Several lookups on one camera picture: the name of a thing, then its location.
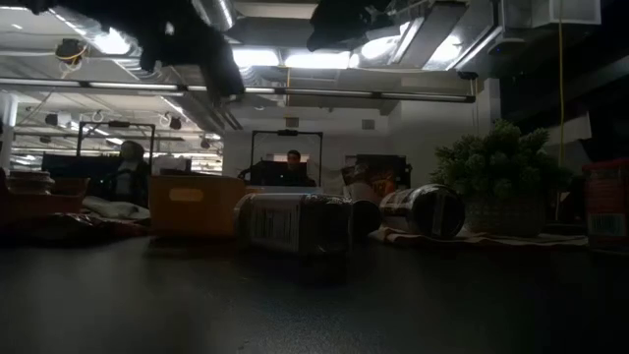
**bottle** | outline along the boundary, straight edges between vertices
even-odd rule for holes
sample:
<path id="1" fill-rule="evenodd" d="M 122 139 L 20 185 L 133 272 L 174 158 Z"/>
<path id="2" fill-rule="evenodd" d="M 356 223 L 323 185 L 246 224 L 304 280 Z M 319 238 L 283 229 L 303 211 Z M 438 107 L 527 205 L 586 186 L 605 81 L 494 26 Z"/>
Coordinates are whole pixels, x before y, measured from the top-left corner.
<path id="1" fill-rule="evenodd" d="M 426 185 L 391 193 L 380 203 L 383 225 L 410 234 L 454 238 L 465 222 L 465 206 L 453 190 Z"/>

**plant pot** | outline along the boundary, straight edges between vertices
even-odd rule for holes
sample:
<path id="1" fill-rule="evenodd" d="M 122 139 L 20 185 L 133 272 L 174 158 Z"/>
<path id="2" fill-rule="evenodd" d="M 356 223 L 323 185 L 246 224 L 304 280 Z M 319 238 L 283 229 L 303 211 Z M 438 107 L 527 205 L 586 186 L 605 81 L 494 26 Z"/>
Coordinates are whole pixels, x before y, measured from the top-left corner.
<path id="1" fill-rule="evenodd" d="M 505 201 L 469 199 L 465 202 L 465 214 L 469 231 L 498 236 L 535 237 L 546 222 L 544 199 L 532 196 Z"/>

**person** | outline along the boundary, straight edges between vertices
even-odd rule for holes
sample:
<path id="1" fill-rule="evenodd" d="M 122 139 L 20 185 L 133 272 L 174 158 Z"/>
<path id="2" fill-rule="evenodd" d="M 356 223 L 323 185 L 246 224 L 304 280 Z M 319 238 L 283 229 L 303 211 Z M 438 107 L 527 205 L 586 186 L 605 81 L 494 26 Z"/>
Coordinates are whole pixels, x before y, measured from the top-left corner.
<path id="1" fill-rule="evenodd" d="M 282 176 L 285 186 L 291 187 L 316 187 L 315 181 L 308 177 L 306 170 L 302 168 L 302 155 L 297 150 L 290 150 L 286 154 L 287 171 Z"/>
<path id="2" fill-rule="evenodd" d="M 120 146 L 121 163 L 112 179 L 113 200 L 146 206 L 150 170 L 144 162 L 144 147 L 125 141 Z"/>

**potted plant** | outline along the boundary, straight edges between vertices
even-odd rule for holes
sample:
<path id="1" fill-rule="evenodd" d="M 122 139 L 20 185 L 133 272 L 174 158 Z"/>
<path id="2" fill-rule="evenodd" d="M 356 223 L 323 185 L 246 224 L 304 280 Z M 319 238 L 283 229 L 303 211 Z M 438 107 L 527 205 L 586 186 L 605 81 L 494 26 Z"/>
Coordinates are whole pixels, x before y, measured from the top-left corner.
<path id="1" fill-rule="evenodd" d="M 468 230 L 537 236 L 547 197 L 567 187 L 571 175 L 542 150 L 547 141 L 545 129 L 521 136 L 518 127 L 500 120 L 484 138 L 468 135 L 452 147 L 438 147 L 432 182 L 461 194 Z"/>

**dark table surface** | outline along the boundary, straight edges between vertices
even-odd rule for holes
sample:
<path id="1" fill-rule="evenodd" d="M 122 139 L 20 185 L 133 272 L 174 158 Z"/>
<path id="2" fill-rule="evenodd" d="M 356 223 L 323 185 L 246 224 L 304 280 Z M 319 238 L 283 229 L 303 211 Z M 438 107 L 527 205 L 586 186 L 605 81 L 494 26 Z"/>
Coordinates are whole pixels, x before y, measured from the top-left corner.
<path id="1" fill-rule="evenodd" d="M 627 259 L 369 244 L 344 281 L 302 267 L 147 239 L 2 250 L 0 353 L 627 351 Z"/>

